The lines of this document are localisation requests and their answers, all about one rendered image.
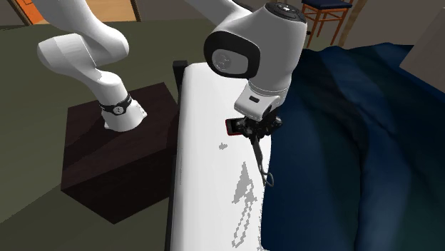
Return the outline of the red-edged black phone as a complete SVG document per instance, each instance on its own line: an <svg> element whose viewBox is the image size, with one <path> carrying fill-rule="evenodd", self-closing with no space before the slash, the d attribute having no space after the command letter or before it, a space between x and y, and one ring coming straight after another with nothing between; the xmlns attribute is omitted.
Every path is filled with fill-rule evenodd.
<svg viewBox="0 0 445 251"><path fill-rule="evenodd" d="M228 118L225 120L227 134L242 135L243 130L243 118Z"/></svg>

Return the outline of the dark blue blanket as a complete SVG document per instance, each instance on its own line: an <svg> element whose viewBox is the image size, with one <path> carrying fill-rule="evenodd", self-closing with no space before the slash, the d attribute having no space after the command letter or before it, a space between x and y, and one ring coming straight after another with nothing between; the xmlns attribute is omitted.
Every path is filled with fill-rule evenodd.
<svg viewBox="0 0 445 251"><path fill-rule="evenodd" d="M408 45L304 50L272 135L268 251L445 251L445 94Z"/></svg>

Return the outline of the wooden chair with blue seat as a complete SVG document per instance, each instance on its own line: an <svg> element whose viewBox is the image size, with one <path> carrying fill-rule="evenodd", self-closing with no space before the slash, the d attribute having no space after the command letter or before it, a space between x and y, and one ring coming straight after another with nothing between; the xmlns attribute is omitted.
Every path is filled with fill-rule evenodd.
<svg viewBox="0 0 445 251"><path fill-rule="evenodd" d="M338 21L336 31L332 37L330 45L332 46L339 30L344 23L347 13L352 8L354 0L302 0L302 13L313 21L309 34L307 48L310 47L312 37L319 36L324 23L329 21Z"/></svg>

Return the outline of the dark brown robot stand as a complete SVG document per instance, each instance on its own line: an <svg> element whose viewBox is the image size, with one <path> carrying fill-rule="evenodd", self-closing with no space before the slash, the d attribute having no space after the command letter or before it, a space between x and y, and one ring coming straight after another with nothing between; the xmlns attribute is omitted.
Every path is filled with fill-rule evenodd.
<svg viewBox="0 0 445 251"><path fill-rule="evenodd" d="M164 83L130 92L147 112L133 130L104 127L98 101L68 108L61 191L116 224L170 195L178 105Z"/></svg>

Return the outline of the orange wooden door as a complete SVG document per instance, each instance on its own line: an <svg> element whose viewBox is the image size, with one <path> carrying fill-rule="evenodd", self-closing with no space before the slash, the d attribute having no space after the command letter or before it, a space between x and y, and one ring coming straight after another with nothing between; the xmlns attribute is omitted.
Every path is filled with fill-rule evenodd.
<svg viewBox="0 0 445 251"><path fill-rule="evenodd" d="M86 0L102 22L141 21L136 0ZM47 24L33 0L0 0L0 26Z"/></svg>

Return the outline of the white bed with black frame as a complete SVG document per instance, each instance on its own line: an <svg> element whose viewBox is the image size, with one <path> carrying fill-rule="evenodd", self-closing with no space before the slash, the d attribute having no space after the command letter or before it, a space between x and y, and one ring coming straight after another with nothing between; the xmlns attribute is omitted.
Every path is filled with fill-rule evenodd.
<svg viewBox="0 0 445 251"><path fill-rule="evenodd" d="M264 187L250 141L228 135L247 84L206 63L174 61L180 106L165 251L267 251L261 245Z"/></svg>

